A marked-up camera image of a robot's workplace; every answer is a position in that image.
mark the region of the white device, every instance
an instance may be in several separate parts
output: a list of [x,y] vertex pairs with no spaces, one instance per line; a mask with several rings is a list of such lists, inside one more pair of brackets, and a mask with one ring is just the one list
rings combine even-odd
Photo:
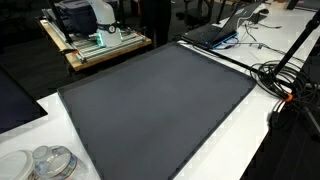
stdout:
[[113,47],[121,44],[122,36],[110,4],[103,0],[87,0],[97,18],[99,46]]

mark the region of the black chair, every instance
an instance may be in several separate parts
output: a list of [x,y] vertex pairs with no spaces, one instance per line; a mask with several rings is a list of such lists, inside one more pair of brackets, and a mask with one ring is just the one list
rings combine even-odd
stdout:
[[[185,3],[185,11],[184,13],[178,12],[176,16],[180,19],[184,19],[185,24],[188,26],[189,30],[194,29],[198,26],[203,26],[210,22],[211,16],[212,16],[212,9],[214,0],[198,0],[197,8],[189,9],[189,3],[191,3],[193,0],[184,0]],[[202,4],[205,2],[205,4],[208,6],[208,12],[206,16],[203,16],[203,10],[202,10]]]

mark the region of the cable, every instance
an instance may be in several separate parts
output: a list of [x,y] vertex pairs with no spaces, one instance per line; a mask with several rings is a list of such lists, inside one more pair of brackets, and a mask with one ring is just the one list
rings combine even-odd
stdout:
[[257,42],[257,39],[255,37],[252,36],[252,34],[248,31],[247,25],[245,24],[244,27],[246,28],[246,32],[247,34],[249,34],[249,36],[255,41]]
[[253,15],[253,12],[250,14],[250,16],[249,16],[249,17],[240,17],[240,18],[238,19],[238,22],[237,22],[237,29],[239,29],[239,23],[240,23],[240,20],[247,20],[247,19],[250,19],[250,18],[252,17],[252,15]]
[[[252,67],[258,67],[258,71],[250,71],[250,75],[258,86],[270,95],[281,99],[288,109],[301,112],[301,107],[307,107],[319,111],[320,94],[318,85],[311,82],[306,72],[296,70],[300,68],[292,63],[288,63],[290,66],[284,67],[276,76],[273,70],[279,62],[268,61],[263,64],[255,64]],[[290,91],[283,87],[280,79],[289,84]],[[279,111],[281,105],[280,103],[276,106],[276,112]]]
[[261,24],[261,23],[258,23],[260,26],[263,26],[263,27],[266,27],[266,28],[270,28],[270,29],[280,29],[282,28],[282,26],[267,26],[267,25],[264,25],[264,24]]

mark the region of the white cable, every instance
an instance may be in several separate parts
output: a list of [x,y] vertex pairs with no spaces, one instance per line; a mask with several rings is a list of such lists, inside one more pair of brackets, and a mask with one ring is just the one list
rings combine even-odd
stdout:
[[252,12],[251,13],[251,15],[249,16],[249,17],[247,17],[247,18],[243,18],[243,17],[240,17],[239,19],[238,19],[238,22],[237,22],[237,29],[239,28],[239,22],[240,22],[240,19],[244,19],[244,20],[246,20],[246,19],[250,19],[251,17],[252,17],[252,15],[253,15],[254,13]]

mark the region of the white desk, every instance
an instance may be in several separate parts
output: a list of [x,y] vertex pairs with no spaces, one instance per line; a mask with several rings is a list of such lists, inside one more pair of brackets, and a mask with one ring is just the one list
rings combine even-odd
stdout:
[[[269,10],[269,17],[261,23],[269,26],[280,25],[282,28],[267,29],[258,26],[258,30],[252,30],[252,35],[259,43],[265,43],[272,48],[286,52],[302,33],[305,25],[313,17],[314,13],[301,10],[286,11],[277,8],[270,8]],[[238,32],[241,38],[245,32],[245,28],[239,28]],[[295,56],[305,60],[319,35],[320,29],[318,28],[310,35]],[[248,37],[244,42],[252,43],[253,40]],[[259,50],[249,45],[241,45],[240,48],[228,50],[218,50],[217,52],[247,65],[274,60],[274,58],[281,60],[283,57],[283,55],[266,48]],[[249,74],[244,68],[230,62],[207,54],[204,55],[240,72]],[[294,59],[291,59],[290,62],[299,66],[303,65]],[[222,123],[218,130],[206,141],[205,145],[200,148],[175,179],[240,179],[268,132],[268,114],[272,111],[274,103],[277,101],[276,98],[271,97],[261,90],[261,88],[255,87]]]
[[[271,16],[262,23],[270,26],[282,25],[283,28],[272,30],[261,27],[259,30],[253,30],[252,34],[259,42],[286,51],[303,31],[305,24],[313,14],[300,10],[286,12],[274,9],[271,10]],[[239,32],[241,37],[244,30],[240,28]],[[318,29],[308,38],[303,45],[304,48],[301,48],[296,56],[306,59],[319,34]],[[262,51],[271,52],[267,49],[257,50],[242,45],[238,49],[220,51],[220,53],[251,65],[259,60],[254,58],[250,52],[263,54]],[[217,59],[217,61],[247,73],[245,69],[224,60]],[[268,132],[268,114],[277,101],[276,98],[270,97],[256,87],[228,116],[175,179],[239,179]],[[41,145],[63,145],[89,166],[90,171],[86,179],[99,179],[58,95],[48,96],[39,100],[39,103],[49,115],[0,135],[0,157],[20,149],[34,150]]]

